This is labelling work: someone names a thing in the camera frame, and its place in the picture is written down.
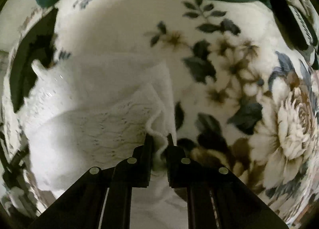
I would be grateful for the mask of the white knitted garment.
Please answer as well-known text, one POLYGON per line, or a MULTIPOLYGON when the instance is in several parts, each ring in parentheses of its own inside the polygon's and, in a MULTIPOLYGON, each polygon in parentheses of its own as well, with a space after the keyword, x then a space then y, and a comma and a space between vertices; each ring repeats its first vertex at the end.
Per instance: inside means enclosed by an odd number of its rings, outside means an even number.
POLYGON ((187 228, 185 203, 169 187, 162 154, 175 135, 166 63, 134 54, 75 56, 45 68, 23 113, 31 172, 55 197, 90 167, 107 169, 130 157, 147 134, 155 139, 147 189, 132 196, 132 228, 187 228))

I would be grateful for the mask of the floral fleece blanket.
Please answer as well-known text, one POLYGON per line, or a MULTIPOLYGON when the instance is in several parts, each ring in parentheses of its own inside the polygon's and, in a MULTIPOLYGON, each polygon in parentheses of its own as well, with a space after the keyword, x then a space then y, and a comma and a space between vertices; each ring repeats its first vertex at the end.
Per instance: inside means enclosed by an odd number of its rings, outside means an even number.
POLYGON ((31 172, 23 113, 45 68, 75 56, 134 54, 166 63, 174 145, 208 169, 223 165, 291 226, 318 196, 318 77, 260 2, 59 0, 36 8, 3 79, 5 195, 31 222, 59 197, 31 172))

